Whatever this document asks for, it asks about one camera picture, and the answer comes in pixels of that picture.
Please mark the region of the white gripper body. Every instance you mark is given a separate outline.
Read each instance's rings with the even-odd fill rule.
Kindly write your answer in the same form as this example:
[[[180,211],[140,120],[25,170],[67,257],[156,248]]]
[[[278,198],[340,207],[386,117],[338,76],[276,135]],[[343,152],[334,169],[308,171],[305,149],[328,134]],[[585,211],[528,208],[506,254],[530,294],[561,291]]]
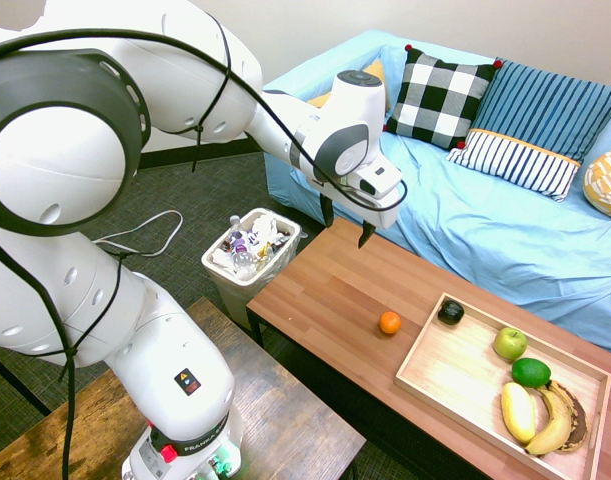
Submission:
[[[398,217],[401,171],[382,153],[335,182],[312,180],[312,187],[376,229],[389,228]]]

